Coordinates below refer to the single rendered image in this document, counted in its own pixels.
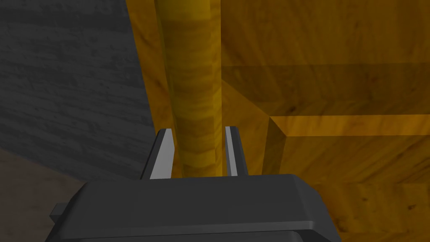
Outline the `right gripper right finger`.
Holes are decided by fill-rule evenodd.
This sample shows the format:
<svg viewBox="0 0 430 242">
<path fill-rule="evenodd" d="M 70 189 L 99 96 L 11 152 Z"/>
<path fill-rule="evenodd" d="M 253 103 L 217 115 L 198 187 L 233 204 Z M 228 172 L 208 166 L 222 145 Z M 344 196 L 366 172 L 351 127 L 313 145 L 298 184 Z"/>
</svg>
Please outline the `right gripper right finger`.
<svg viewBox="0 0 430 242">
<path fill-rule="evenodd" d="M 228 176 L 248 176 L 244 150 L 236 126 L 225 127 L 225 152 Z"/>
</svg>

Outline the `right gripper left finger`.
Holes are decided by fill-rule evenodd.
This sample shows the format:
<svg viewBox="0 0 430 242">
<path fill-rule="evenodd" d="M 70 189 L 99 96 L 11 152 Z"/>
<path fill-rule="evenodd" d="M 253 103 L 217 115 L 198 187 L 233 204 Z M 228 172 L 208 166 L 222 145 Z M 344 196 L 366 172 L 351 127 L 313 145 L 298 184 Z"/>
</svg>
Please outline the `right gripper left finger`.
<svg viewBox="0 0 430 242">
<path fill-rule="evenodd" d="M 175 146 L 172 129 L 160 129 L 153 142 L 140 179 L 171 178 Z"/>
</svg>

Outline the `wooden bar handle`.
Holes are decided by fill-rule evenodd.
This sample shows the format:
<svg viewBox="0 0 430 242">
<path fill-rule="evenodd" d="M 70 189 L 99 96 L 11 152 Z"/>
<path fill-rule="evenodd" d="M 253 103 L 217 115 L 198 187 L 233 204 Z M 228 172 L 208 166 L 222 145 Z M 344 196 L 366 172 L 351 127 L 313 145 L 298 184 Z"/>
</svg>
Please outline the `wooden bar handle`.
<svg viewBox="0 0 430 242">
<path fill-rule="evenodd" d="M 221 176 L 221 0 L 154 2 L 182 174 Z"/>
</svg>

